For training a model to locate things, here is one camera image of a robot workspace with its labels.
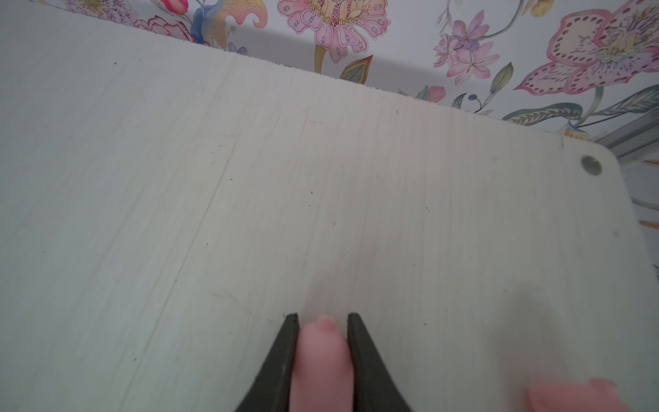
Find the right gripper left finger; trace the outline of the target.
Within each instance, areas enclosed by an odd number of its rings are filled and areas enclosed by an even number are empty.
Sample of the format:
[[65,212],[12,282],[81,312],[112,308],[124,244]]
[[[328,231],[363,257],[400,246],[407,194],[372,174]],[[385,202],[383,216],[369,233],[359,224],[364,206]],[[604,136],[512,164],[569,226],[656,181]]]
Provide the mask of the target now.
[[288,314],[252,386],[236,408],[236,412],[289,411],[290,388],[299,332],[298,314]]

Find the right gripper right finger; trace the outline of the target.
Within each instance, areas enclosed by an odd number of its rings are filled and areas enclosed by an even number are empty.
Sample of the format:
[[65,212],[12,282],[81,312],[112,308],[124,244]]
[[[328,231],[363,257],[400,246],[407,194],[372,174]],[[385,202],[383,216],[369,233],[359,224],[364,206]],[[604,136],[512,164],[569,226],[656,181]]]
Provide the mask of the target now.
[[353,411],[411,412],[356,312],[348,314],[348,346],[354,368]]

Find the small pink pig toy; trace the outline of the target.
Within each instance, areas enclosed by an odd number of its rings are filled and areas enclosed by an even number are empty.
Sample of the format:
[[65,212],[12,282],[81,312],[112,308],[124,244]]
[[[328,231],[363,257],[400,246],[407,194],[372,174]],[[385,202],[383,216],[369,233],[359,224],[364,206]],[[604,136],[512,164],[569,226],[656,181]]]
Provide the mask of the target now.
[[586,383],[547,382],[527,391],[531,411],[537,412],[632,412],[618,395],[618,386],[608,379]]
[[289,395],[291,411],[351,411],[355,373],[348,341],[331,316],[298,335]]

